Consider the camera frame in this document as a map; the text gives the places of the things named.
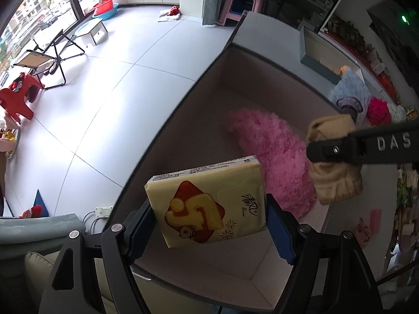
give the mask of pink fur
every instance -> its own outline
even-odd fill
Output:
[[[304,216],[317,199],[308,175],[305,144],[288,123],[274,113],[242,109],[229,114],[227,131],[238,140],[246,156],[262,164],[265,188],[281,208],[296,218]]]

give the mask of green led indicator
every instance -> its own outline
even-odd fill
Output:
[[[401,19],[403,20],[404,23],[409,24],[409,21],[407,21],[407,19],[404,15],[401,16]]]

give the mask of red plastic chair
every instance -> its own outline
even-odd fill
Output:
[[[32,86],[37,89],[36,93],[28,93]],[[33,102],[39,90],[44,87],[45,85],[34,76],[27,73],[20,73],[18,79],[9,88],[0,89],[0,106],[19,124],[20,117],[18,115],[22,115],[26,119],[31,120],[34,112],[26,105],[25,97],[32,94],[29,102]]]

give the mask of blue triangular object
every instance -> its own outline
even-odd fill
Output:
[[[45,206],[45,203],[42,200],[42,197],[41,197],[41,194],[39,193],[39,190],[36,192],[34,206],[35,205],[40,205],[42,207],[41,217],[49,217],[47,207]]]

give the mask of silver bolt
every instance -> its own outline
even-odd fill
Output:
[[[113,231],[113,232],[120,232],[121,230],[122,230],[122,224],[120,224],[120,223],[117,223],[117,224],[114,224],[112,227],[111,227],[111,230]]]
[[[354,234],[353,234],[353,233],[351,233],[351,232],[350,232],[350,231],[348,231],[348,230],[345,230],[345,231],[343,232],[343,237],[344,237],[344,238],[346,238],[346,239],[353,239]]]
[[[71,239],[75,239],[76,237],[78,237],[79,232],[77,230],[73,230],[72,232],[70,232],[70,234],[68,236],[70,236]]]
[[[301,224],[298,228],[301,232],[309,232],[311,230],[311,226],[308,224]]]

